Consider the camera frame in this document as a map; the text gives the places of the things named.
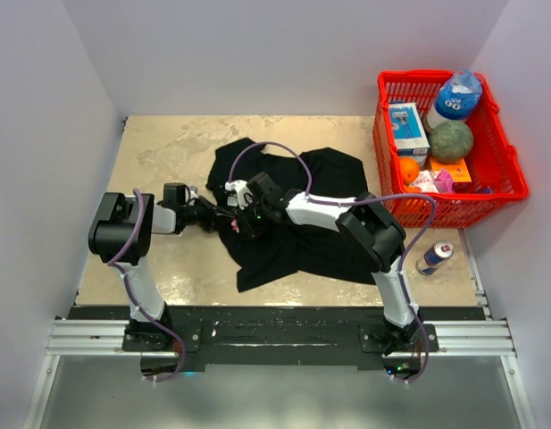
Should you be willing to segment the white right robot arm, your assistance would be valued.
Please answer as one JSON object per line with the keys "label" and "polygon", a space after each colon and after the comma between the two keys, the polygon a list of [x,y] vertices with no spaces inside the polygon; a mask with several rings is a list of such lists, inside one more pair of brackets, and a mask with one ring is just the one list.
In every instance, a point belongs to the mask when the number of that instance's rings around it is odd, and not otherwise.
{"label": "white right robot arm", "polygon": [[228,181],[224,189],[228,204],[235,208],[238,232],[256,237],[271,223],[286,223],[338,233],[379,289],[385,325],[379,337],[383,354],[409,350],[419,340],[420,309],[404,268],[405,230],[381,198],[370,193],[330,198],[309,189],[285,191],[265,172],[248,181]]}

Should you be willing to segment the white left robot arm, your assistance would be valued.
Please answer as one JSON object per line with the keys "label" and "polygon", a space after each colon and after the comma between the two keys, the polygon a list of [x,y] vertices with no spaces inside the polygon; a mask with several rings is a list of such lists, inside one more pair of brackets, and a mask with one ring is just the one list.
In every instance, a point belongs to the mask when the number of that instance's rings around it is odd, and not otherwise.
{"label": "white left robot arm", "polygon": [[192,225],[214,231],[228,215],[184,183],[163,185],[163,199],[149,193],[106,192],[88,232],[88,247],[121,278],[129,302],[125,334],[149,348],[182,351],[169,308],[155,286],[147,254],[152,236],[179,235]]}

